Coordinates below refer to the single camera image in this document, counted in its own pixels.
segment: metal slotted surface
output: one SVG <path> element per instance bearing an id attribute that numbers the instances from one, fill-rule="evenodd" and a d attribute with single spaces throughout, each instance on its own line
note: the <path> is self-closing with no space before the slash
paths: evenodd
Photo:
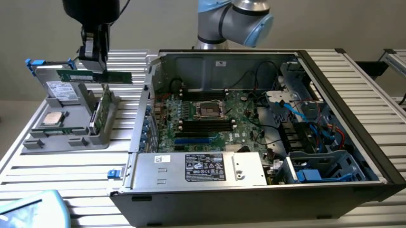
<path id="1" fill-rule="evenodd" d="M 406 177 L 405 121 L 340 54 L 334 50 L 310 50 L 308 54 L 379 143 L 383 152 Z M 21 146 L 17 140 L 15 154 L 8 152 L 5 155 L 9 155 L 12 159 L 5 166 L 3 176 L 0 176 L 0 205 L 39 193 L 41 190 L 57 189 L 68 205 L 73 227 L 131 227 L 105 195 L 107 186 L 120 185 L 120 181 L 107 181 L 107 171 L 127 162 L 129 136 L 144 77 L 145 55 L 147 51 L 112 51 L 109 53 L 109 69 L 132 72 L 133 80 L 132 86 L 111 85 L 112 91 L 123 99 L 113 123 L 111 146 L 105 150 L 96 151 L 20 155 Z M 87 86 L 96 95 L 100 94 L 100 85 Z M 406 228 L 406 190 L 385 202 L 363 204 L 336 220 L 196 226 L 195 228 L 198 227 Z"/>
<path id="2" fill-rule="evenodd" d="M 399 56 L 399 59 L 405 62 L 406 64 L 406 50 L 395 50 L 397 55 Z"/>

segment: blue cable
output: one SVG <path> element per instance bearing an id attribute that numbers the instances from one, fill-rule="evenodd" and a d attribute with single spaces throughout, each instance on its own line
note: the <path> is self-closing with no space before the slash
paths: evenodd
<path id="1" fill-rule="evenodd" d="M 294 108 L 287 103 L 283 104 L 283 107 L 286 107 L 292 113 L 299 115 L 303 118 L 303 120 L 306 121 L 306 123 L 308 123 L 306 116 L 302 113 L 299 113 L 296 110 L 294 110 Z M 316 137 L 318 137 L 318 130 L 315 129 L 315 127 L 312 125 L 310 125 L 310 129 L 314 131 L 314 133 L 316 134 Z M 320 141 L 318 142 L 318 152 L 322 153 L 322 142 Z"/>

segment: blue plastic object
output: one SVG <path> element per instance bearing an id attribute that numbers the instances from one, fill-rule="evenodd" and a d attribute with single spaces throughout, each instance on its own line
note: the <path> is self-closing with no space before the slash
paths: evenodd
<path id="1" fill-rule="evenodd" d="M 258 22 L 255 28 L 248 34 L 243 43 L 244 46 L 252 48 L 256 47 L 258 43 L 260 43 L 263 39 L 267 37 L 267 34 L 272 27 L 272 23 L 274 23 L 274 16 L 271 14 L 267 14 Z"/>
<path id="2" fill-rule="evenodd" d="M 72 70 L 77 70 L 75 61 L 73 61 L 71 58 L 68 58 L 68 65 L 71 66 L 71 69 L 72 69 Z"/>
<path id="3" fill-rule="evenodd" d="M 28 68 L 28 70 L 29 70 L 29 73 L 31 73 L 32 76 L 35 77 L 35 76 L 36 76 L 36 72 L 35 72 L 33 69 L 32 69 L 32 64 L 31 64 L 31 59 L 29 59 L 29 58 L 25 59 L 25 66 L 27 66 L 27 68 Z"/>
<path id="4" fill-rule="evenodd" d="M 175 139 L 175 144 L 210 144 L 210 138 Z"/>
<path id="5" fill-rule="evenodd" d="M 299 115 L 306 122 L 308 122 L 306 116 L 302 113 L 299 113 L 296 110 L 294 110 L 294 108 L 287 103 L 283 104 L 283 107 L 286 107 L 292 113 Z"/>
<path id="6" fill-rule="evenodd" d="M 318 170 L 300 170 L 296 172 L 299 182 L 320 182 L 322 177 Z"/>
<path id="7" fill-rule="evenodd" d="M 199 0 L 198 13 L 215 10 L 228 3 L 231 3 L 231 0 Z"/>
<path id="8" fill-rule="evenodd" d="M 44 59 L 37 59 L 37 60 L 33 60 L 31 65 L 33 66 L 40 66 L 40 65 L 44 65 L 47 62 Z"/>
<path id="9" fill-rule="evenodd" d="M 68 208 L 57 190 L 16 200 L 0 207 L 0 227 L 71 227 Z"/>
<path id="10" fill-rule="evenodd" d="M 338 178 L 322 178 L 318 170 L 300 170 L 296 172 L 300 183 L 319 183 L 319 182 L 346 182 L 351 179 L 352 174 L 347 173 Z"/>
<path id="11" fill-rule="evenodd" d="M 120 170 L 109 170 L 107 173 L 107 179 L 120 179 Z"/>

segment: black cable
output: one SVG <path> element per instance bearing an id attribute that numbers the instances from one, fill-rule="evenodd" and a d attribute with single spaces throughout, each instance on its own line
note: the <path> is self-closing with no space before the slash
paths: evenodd
<path id="1" fill-rule="evenodd" d="M 275 140 L 275 141 L 272 141 L 272 142 L 270 142 L 270 143 L 260 143 L 260 142 L 258 141 L 258 139 L 255 139 L 255 142 L 256 142 L 259 145 L 263 145 L 263 146 L 270 145 L 270 144 L 272 144 L 272 143 L 275 143 L 275 142 L 279 142 L 279 141 L 282 141 L 282 139 L 278 139 L 278 140 Z"/>
<path id="2" fill-rule="evenodd" d="M 228 89 L 234 88 L 242 81 L 242 79 L 248 75 L 248 73 L 252 73 L 252 75 L 255 75 L 255 72 L 248 70 L 246 71 L 246 73 L 243 73 L 242 77 L 239 78 L 239 80 L 232 84 L 232 86 L 228 87 Z"/>
<path id="3" fill-rule="evenodd" d="M 276 67 L 276 64 L 271 61 L 271 60 L 266 60 L 266 61 L 262 61 L 256 67 L 256 70 L 255 70 L 255 85 L 254 85 L 254 88 L 256 88 L 259 86 L 258 84 L 258 72 L 259 72 L 259 67 L 264 64 L 264 63 L 270 63 L 272 64 L 274 68 L 275 68 L 275 78 L 278 77 L 278 67 Z"/>
<path id="4" fill-rule="evenodd" d="M 278 130 L 278 127 L 274 127 L 274 126 L 266 125 L 266 124 L 254 123 L 254 122 L 250 120 L 250 118 L 247 118 L 247 119 L 248 119 L 250 123 L 254 124 L 254 125 L 258 126 L 258 127 L 271 127 L 271 128 L 274 128 L 275 130 Z"/>
<path id="5" fill-rule="evenodd" d="M 399 102 L 399 105 L 403 104 L 405 100 L 406 100 L 406 94 L 405 94 L 405 96 L 403 96 L 403 99 L 402 99 L 401 102 Z"/>
<path id="6" fill-rule="evenodd" d="M 224 115 L 232 110 L 232 108 L 228 109 L 228 111 L 224 113 Z"/>
<path id="7" fill-rule="evenodd" d="M 175 81 L 179 81 L 180 83 L 183 83 L 183 80 L 182 80 L 180 77 L 172 78 L 172 80 L 170 81 L 170 86 L 168 86 L 168 91 L 170 91 L 170 93 L 172 93 L 172 83 L 174 83 Z"/>
<path id="8" fill-rule="evenodd" d="M 124 5 L 124 7 L 121 8 L 119 18 L 120 18 L 121 14 L 123 14 L 123 12 L 124 12 L 124 10 L 125 10 L 127 6 L 128 6 L 129 1 L 131 1 L 131 0 L 127 0 L 125 5 Z"/>

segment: blue latch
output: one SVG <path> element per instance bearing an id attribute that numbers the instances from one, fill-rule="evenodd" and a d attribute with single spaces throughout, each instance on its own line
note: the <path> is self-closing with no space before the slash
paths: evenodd
<path id="1" fill-rule="evenodd" d="M 27 66 L 27 68 L 28 68 L 33 77 L 36 77 L 37 75 L 36 75 L 35 70 L 32 69 L 32 66 L 40 66 L 40 65 L 44 65 L 44 64 L 45 64 L 45 60 L 43 60 L 43 59 L 33 60 L 32 62 L 31 62 L 29 58 L 25 59 L 25 66 Z"/>
<path id="2" fill-rule="evenodd" d="M 68 65 L 69 65 L 69 67 L 71 67 L 72 70 L 77 70 L 75 61 L 71 58 L 68 58 Z"/>
<path id="3" fill-rule="evenodd" d="M 120 179 L 120 174 L 121 171 L 120 170 L 109 170 L 107 173 L 107 179 Z"/>
<path id="4" fill-rule="evenodd" d="M 31 59 L 25 59 L 25 66 L 32 74 L 32 76 L 35 77 L 36 76 L 36 73 L 33 72 L 33 69 L 32 69 L 32 65 L 31 65 Z"/>

